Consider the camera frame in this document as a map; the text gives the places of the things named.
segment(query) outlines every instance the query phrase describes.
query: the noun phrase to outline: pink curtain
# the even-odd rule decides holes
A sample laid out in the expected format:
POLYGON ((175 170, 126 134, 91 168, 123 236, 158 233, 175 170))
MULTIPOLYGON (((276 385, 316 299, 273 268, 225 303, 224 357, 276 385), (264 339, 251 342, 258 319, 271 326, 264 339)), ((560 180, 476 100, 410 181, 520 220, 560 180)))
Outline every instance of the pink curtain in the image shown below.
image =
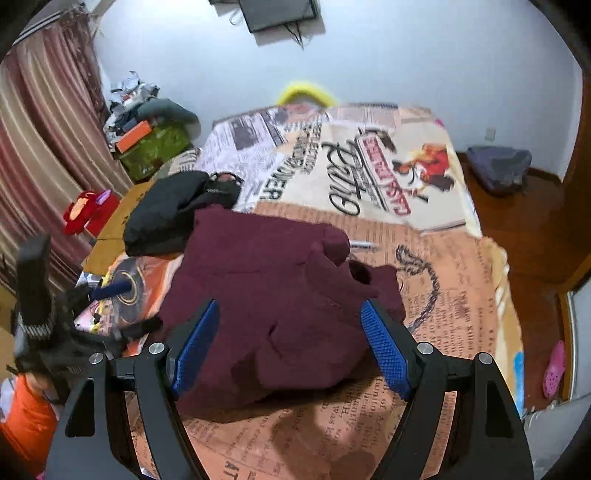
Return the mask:
POLYGON ((0 64, 0 254, 14 268, 23 240, 51 234, 50 280, 60 289, 76 281, 90 251, 83 237, 62 233, 66 207, 82 190, 122 196, 132 185, 103 136, 99 78, 89 15, 80 10, 0 64))

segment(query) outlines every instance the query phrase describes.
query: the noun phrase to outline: gray cloth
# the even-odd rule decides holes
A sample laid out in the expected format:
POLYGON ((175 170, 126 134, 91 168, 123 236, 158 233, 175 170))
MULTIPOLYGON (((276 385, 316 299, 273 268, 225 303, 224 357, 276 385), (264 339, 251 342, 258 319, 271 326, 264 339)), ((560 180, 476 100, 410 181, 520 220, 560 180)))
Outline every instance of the gray cloth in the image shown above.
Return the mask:
POLYGON ((199 122, 199 118, 193 112, 181 107, 168 98, 152 98, 139 106, 135 119, 139 122, 155 116, 163 116, 166 120, 172 120, 182 124, 199 122))
POLYGON ((511 147, 470 147, 466 156, 483 187, 489 193, 498 195, 519 190, 531 165, 528 150, 511 147))

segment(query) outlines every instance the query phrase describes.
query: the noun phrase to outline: pink slipper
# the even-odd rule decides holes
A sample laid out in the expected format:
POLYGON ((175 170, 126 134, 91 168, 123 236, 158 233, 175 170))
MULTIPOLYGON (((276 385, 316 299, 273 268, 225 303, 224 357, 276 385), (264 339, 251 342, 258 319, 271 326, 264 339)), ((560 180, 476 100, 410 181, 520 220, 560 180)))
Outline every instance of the pink slipper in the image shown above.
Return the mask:
POLYGON ((564 342, 559 340, 552 349, 550 362, 544 374, 544 383, 542 390, 546 398, 552 398, 556 395, 560 380, 566 370, 566 354, 564 353, 564 342))

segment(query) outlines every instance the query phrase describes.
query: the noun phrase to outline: red stuffed toy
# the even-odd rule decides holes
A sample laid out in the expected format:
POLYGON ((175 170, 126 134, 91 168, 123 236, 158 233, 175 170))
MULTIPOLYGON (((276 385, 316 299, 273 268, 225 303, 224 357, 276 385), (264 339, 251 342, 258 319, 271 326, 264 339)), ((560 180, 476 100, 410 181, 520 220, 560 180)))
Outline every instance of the red stuffed toy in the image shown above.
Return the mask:
POLYGON ((110 190, 105 190, 100 195, 82 192, 64 213, 64 233, 77 235, 86 228, 92 235, 98 236, 118 206, 119 199, 110 190))

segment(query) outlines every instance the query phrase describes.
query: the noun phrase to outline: maroon sweater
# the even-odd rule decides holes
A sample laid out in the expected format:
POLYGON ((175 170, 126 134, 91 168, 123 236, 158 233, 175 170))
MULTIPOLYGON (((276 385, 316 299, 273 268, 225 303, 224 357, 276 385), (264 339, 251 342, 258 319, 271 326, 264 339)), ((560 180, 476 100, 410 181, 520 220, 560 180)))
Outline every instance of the maroon sweater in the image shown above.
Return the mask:
POLYGON ((405 316, 396 269, 348 255, 346 234, 331 225, 197 210, 157 336, 165 339, 209 297, 219 302, 220 325, 180 412, 240 407, 275 390, 344 379, 368 349, 362 303, 378 298, 393 319, 405 316))

